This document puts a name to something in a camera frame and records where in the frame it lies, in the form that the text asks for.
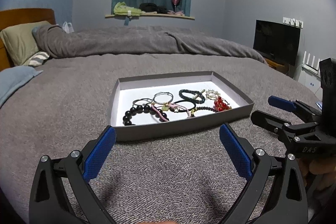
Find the blue gripper pad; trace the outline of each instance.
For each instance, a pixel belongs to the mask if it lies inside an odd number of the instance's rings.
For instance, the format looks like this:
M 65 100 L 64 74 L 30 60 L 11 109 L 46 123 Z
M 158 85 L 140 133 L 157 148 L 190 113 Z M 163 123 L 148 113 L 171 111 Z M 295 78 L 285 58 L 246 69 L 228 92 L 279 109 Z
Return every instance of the blue gripper pad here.
M 276 97 L 276 96 L 270 96 L 268 98 L 268 104 L 270 106 L 277 107 L 279 109 L 288 111 L 288 112 L 293 112 L 296 110 L 296 106 L 293 102 Z
M 253 176 L 251 160 L 226 124 L 220 127 L 219 138 L 226 152 L 229 154 L 238 175 L 249 181 Z
M 89 183 L 91 179 L 95 179 L 116 142 L 116 131 L 113 127 L 107 128 L 104 135 L 98 140 L 96 146 L 88 155 L 84 164 L 84 180 Z

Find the window sill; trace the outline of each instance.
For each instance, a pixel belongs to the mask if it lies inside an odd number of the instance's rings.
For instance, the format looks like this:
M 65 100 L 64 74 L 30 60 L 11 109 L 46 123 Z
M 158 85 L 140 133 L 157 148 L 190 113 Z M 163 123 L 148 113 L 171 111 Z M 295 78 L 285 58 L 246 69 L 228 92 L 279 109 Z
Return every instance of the window sill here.
M 195 17 L 187 17 L 187 16 L 178 16 L 178 15 L 168 15 L 168 14 L 152 14 L 152 13 L 143 13 L 139 17 L 174 17 L 174 18 L 182 18 L 182 19 L 189 19 L 189 20 L 195 20 Z M 105 15 L 105 18 L 111 18 L 111 17 L 124 17 L 121 15 Z

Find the carpet-textured fabric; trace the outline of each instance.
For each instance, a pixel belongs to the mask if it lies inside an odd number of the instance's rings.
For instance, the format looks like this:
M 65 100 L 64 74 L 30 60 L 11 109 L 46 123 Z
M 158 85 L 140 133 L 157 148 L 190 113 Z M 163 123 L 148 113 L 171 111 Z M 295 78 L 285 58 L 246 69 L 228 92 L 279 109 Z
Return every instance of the carpet-textured fabric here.
M 249 57 L 266 64 L 257 51 L 238 43 L 177 27 L 110 27 L 65 33 L 58 25 L 41 26 L 38 46 L 53 58 L 102 54 L 201 54 Z
M 82 149 L 107 125 L 107 108 L 118 78 L 160 73 L 215 71 L 259 109 L 291 121 L 291 113 L 267 103 L 270 95 L 312 106 L 317 98 L 293 79 L 250 58 L 201 55 L 112 55 L 52 59 L 44 72 L 19 89 L 0 109 L 0 186 L 28 221 L 33 176 L 40 157 L 52 159 Z M 231 123 L 238 136 L 269 155 L 283 156 L 276 135 L 249 118 Z M 219 140 L 219 127 L 201 132 L 116 144 L 92 189 L 117 223 L 174 220 L 218 223 L 245 185 Z M 68 183 L 75 212 L 83 217 Z M 262 203 L 253 213 L 260 213 Z

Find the human hand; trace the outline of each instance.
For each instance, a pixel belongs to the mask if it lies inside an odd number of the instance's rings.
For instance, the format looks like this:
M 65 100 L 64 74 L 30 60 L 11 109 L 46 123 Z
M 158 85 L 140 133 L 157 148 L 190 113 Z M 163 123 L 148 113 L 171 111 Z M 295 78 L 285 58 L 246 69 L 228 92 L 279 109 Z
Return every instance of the human hand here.
M 317 190 L 323 190 L 336 182 L 336 156 L 316 160 L 298 159 L 298 164 L 305 186 L 307 185 L 306 177 L 309 172 L 314 175 L 323 175 L 316 188 Z

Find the bracelet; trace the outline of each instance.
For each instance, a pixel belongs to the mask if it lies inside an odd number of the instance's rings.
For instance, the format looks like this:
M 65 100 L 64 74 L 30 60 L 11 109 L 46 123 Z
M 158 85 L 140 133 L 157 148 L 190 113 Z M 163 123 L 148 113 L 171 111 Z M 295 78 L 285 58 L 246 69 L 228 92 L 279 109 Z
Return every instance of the bracelet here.
M 220 96 L 221 94 L 218 92 L 218 91 L 215 91 L 215 90 L 207 90 L 205 92 L 205 97 L 209 100 L 217 100 L 218 97 Z
M 185 106 L 181 106 L 181 105 L 174 104 L 174 103 L 171 103 L 171 104 L 167 104 L 167 103 L 165 103 L 165 104 L 162 106 L 162 110 L 163 110 L 163 111 L 168 111 L 170 108 L 173 108 L 173 109 L 181 108 L 182 110 L 184 110 L 185 112 L 187 112 L 187 115 L 188 115 L 187 118 L 190 117 L 189 110 L 188 110 Z
M 160 95 L 164 95 L 164 94 L 169 95 L 171 97 L 171 99 L 167 102 L 167 103 L 171 103 L 173 101 L 174 96 L 170 92 L 158 92 L 157 94 L 154 95 L 152 101 L 154 103 L 158 104 L 158 105 L 163 105 L 164 102 L 163 103 L 157 102 L 157 101 L 155 101 L 155 98 L 160 96 Z
M 142 103 L 142 104 L 137 104 L 139 101 L 146 101 L 147 103 Z M 144 105 L 149 105 L 153 102 L 151 98 L 142 98 L 142 99 L 137 99 L 133 101 L 133 106 L 144 106 Z
M 218 111 L 224 111 L 232 109 L 232 107 L 229 106 L 229 103 L 224 99 L 226 103 L 223 102 L 223 99 L 219 96 L 217 100 L 214 102 L 215 109 Z
M 190 93 L 190 94 L 194 94 L 194 95 L 197 95 L 197 97 L 200 97 L 201 100 L 196 100 L 194 98 L 190 98 L 190 97 L 187 97 L 187 96 L 184 96 L 182 93 L 185 92 L 185 93 Z M 179 96 L 184 99 L 184 100 L 188 100 L 190 102 L 194 102 L 195 104 L 203 104 L 205 102 L 205 98 L 204 96 L 202 95 L 201 92 L 197 91 L 197 90 L 180 90 L 179 91 Z
M 155 114 L 155 116 L 158 118 L 160 117 L 160 122 L 168 122 L 169 119 L 167 118 L 167 114 L 163 113 L 163 111 L 161 109 L 157 109 L 153 104 L 152 107 L 150 107 L 149 105 L 138 105 L 136 108 L 135 107 L 131 107 L 130 110 L 127 110 L 125 112 L 125 116 L 123 117 L 123 121 L 124 121 L 124 125 L 125 126 L 132 126 L 135 125 L 134 123 L 132 123 L 130 120 L 132 118 L 132 116 L 135 116 L 137 113 L 150 113 L 152 115 Z
M 196 107 L 194 108 L 192 111 L 191 111 L 191 115 L 190 117 L 195 117 L 194 113 L 197 111 L 197 110 L 210 110 L 212 112 L 219 112 L 218 110 L 214 109 L 213 107 L 208 107 L 208 106 L 201 106 L 201 107 Z
M 176 101 L 174 102 L 173 104 L 177 104 L 177 103 L 182 103 L 182 102 L 189 102 L 189 103 L 193 103 L 194 106 L 192 108 L 189 108 L 188 111 L 192 111 L 194 108 L 196 108 L 196 103 L 195 102 L 192 102 L 192 101 L 189 101 L 189 100 L 179 100 L 179 101 Z M 169 110 L 171 112 L 187 112 L 185 109 L 178 109 L 177 107 L 173 108 L 173 107 L 170 107 Z

